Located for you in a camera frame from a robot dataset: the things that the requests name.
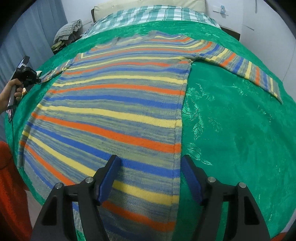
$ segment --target pillow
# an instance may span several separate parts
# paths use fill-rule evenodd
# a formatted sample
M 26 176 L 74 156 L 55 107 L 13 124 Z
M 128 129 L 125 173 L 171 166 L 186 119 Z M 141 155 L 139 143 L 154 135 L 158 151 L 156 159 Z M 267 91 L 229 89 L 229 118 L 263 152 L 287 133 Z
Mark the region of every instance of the pillow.
M 58 30 L 56 36 L 54 37 L 54 44 L 62 40 L 68 40 L 69 36 L 73 32 L 76 32 L 81 27 L 82 27 L 82 21 L 80 19 L 65 24 L 63 27 L 61 27 Z
M 205 12 L 205 0 L 110 0 L 94 7 L 94 17 L 98 21 L 120 10 L 153 5 L 187 7 L 197 12 Z

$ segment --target window curtain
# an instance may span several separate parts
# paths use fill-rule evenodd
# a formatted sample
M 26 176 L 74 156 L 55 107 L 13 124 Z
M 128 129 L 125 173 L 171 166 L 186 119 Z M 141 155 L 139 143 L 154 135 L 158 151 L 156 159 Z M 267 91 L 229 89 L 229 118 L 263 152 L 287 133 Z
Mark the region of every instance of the window curtain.
M 37 69 L 53 56 L 51 46 L 57 31 L 67 24 L 61 0 L 37 0 L 11 28 L 0 46 L 0 91 L 27 55 L 28 66 Z M 6 141 L 4 117 L 0 116 L 0 140 Z

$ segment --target orange cloth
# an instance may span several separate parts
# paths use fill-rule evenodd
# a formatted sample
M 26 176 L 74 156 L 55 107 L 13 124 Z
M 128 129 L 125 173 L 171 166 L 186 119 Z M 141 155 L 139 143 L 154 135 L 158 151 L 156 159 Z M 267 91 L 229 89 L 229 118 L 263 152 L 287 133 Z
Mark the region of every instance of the orange cloth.
M 286 233 L 280 233 L 278 236 L 274 237 L 271 241 L 282 241 Z
M 25 189 L 27 186 L 16 169 L 8 144 L 0 142 L 0 230 L 9 241 L 28 241 L 31 237 Z

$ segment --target green fabric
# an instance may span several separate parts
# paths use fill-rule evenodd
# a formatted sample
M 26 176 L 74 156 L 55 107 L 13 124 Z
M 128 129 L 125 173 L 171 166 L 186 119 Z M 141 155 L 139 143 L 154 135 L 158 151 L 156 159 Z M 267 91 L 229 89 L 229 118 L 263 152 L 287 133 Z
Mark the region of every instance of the green fabric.
M 295 209 L 296 189 L 296 106 L 281 81 L 237 40 L 222 30 L 200 23 L 159 21 L 108 30 L 75 42 L 58 52 L 39 70 L 47 72 L 78 52 L 85 52 L 114 37 L 147 34 L 151 30 L 185 34 L 220 44 L 252 61 L 279 84 L 283 104 L 263 89 L 220 67 L 195 62 L 188 78 L 182 110 L 182 155 L 190 154 L 195 164 L 208 176 L 236 185 L 245 182 L 254 195 L 271 237 L 289 221 Z M 34 86 L 19 104 L 14 116 L 14 147 L 11 125 L 5 120 L 7 142 L 17 155 L 17 141 L 29 115 L 56 80 Z M 19 169 L 34 197 L 44 203 Z M 192 200 L 181 176 L 180 204 L 173 241 L 190 240 L 201 208 Z M 218 232 L 222 240 L 227 205 Z

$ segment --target orange stripe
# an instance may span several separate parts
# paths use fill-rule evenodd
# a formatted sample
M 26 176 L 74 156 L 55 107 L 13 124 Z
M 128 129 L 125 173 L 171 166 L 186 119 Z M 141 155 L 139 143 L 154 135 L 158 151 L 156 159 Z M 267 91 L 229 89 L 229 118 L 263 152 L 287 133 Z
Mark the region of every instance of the orange stripe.
M 203 50 L 209 48 L 212 45 L 212 43 L 213 42 L 209 42 L 206 46 L 202 47 L 201 49 L 197 49 L 197 50 L 194 50 L 194 51 L 189 51 L 188 53 L 203 51 Z
M 256 66 L 255 72 L 256 72 L 256 74 L 255 74 L 255 85 L 258 85 L 258 86 L 259 86 L 259 81 L 260 81 L 260 78 L 259 78 L 259 76 L 260 76 L 260 70 L 259 70 L 259 67 L 258 67 L 258 66 Z
M 153 86 L 146 85 L 129 85 L 129 84 L 102 84 L 102 85 L 88 85 L 82 87 L 69 88 L 65 90 L 52 90 L 50 89 L 49 93 L 65 93 L 68 91 L 79 91 L 79 90 L 91 90 L 91 89 L 103 89 L 103 88 L 119 88 L 119 89 L 135 89 L 143 91 L 151 91 L 157 93 L 163 93 L 168 95 L 185 95 L 185 91 L 180 90 L 169 90 Z
M 177 62 L 176 64 L 188 64 L 189 62 L 188 61 L 191 61 L 191 60 L 182 60 L 180 62 Z
M 235 55 L 235 53 L 232 53 L 228 59 L 224 60 L 224 62 L 220 64 L 220 66 L 225 67 L 235 57 Z
M 200 48 L 200 49 L 194 49 L 194 50 L 178 50 L 178 49 L 174 49 L 174 48 L 134 48 L 134 49 L 128 49 L 128 50 L 122 50 L 122 51 L 113 51 L 111 53 L 106 53 L 106 54 L 102 54 L 100 56 L 94 56 L 94 57 L 89 57 L 89 58 L 85 58 L 85 60 L 87 59 L 94 59 L 94 58 L 98 58 L 98 57 L 105 57 L 105 56 L 109 56 L 109 55 L 113 55 L 113 54 L 119 54 L 119 53 L 126 53 L 126 52 L 133 52 L 133 51 L 172 51 L 172 49 L 174 50 L 174 52 L 180 52 L 180 53 L 194 53 L 194 52 L 200 52 L 206 48 L 209 48 L 211 46 L 212 42 L 209 42 L 206 46 Z
M 166 64 L 166 63 L 160 63 L 160 62 L 146 62 L 146 63 L 119 62 L 119 63 L 107 64 L 107 65 L 97 67 L 97 68 L 85 69 L 85 70 L 74 71 L 74 72 L 70 72 L 71 69 L 69 69 L 67 72 L 64 72 L 64 74 L 68 74 L 68 75 L 82 74 L 82 73 L 85 73 L 85 72 L 92 72 L 92 71 L 95 71 L 95 70 L 99 70 L 99 69 L 103 69 L 103 68 L 107 68 L 107 67 L 111 67 L 111 66 L 117 66 L 117 65 L 139 65 L 139 66 L 142 66 L 142 65 L 156 65 L 156 66 L 160 66 L 160 67 L 169 67 L 169 66 L 174 65 L 174 64 Z
M 109 48 L 109 47 L 111 46 L 111 44 L 106 44 L 105 46 L 100 47 L 100 48 L 98 48 L 98 46 L 99 46 L 99 45 L 96 45 L 96 46 L 92 47 L 92 48 L 90 49 L 90 52 L 92 52 L 92 51 L 96 51 L 96 50 L 98 50 L 98 49 Z
M 53 174 L 57 179 L 59 179 L 62 183 L 65 185 L 73 185 L 75 184 L 68 178 L 66 178 L 63 174 L 58 172 L 54 167 L 52 167 L 50 164 L 48 164 L 45 160 L 43 160 L 31 147 L 26 145 L 26 149 L 31 153 L 31 155 L 42 165 L 47 169 L 51 174 Z
M 77 122 L 71 122 L 71 121 L 66 121 L 66 120 L 60 120 L 57 118 L 53 117 L 47 117 L 44 115 L 38 116 L 35 112 L 32 113 L 32 116 L 41 119 L 44 121 L 52 122 L 61 126 L 66 126 L 69 128 L 81 130 L 81 131 L 87 131 L 90 133 L 94 133 L 96 135 L 100 135 L 118 142 L 122 143 L 127 143 L 130 145 L 135 145 L 135 146 L 141 146 L 144 148 L 148 148 L 151 150 L 156 150 L 159 152 L 165 152 L 165 153 L 178 153 L 181 152 L 181 143 L 176 143 L 176 144 L 165 144 L 157 141 L 152 141 L 152 140 L 147 140 L 144 138 L 140 137 L 133 137 L 121 133 L 117 133 L 114 131 L 110 130 L 105 130 L 100 127 L 92 126 L 92 125 L 87 125 L 87 124 L 82 124 L 82 123 L 77 123 Z
M 150 228 L 153 228 L 160 232 L 174 231 L 174 228 L 175 228 L 175 222 L 161 223 L 161 222 L 153 221 L 146 216 L 143 216 L 137 213 L 132 213 L 128 210 L 118 207 L 109 201 L 103 202 L 102 206 L 121 217 L 124 217 L 126 219 L 132 220 L 137 223 L 147 225 Z
M 19 141 L 19 144 L 22 146 L 22 147 L 25 147 L 26 143 L 24 141 Z

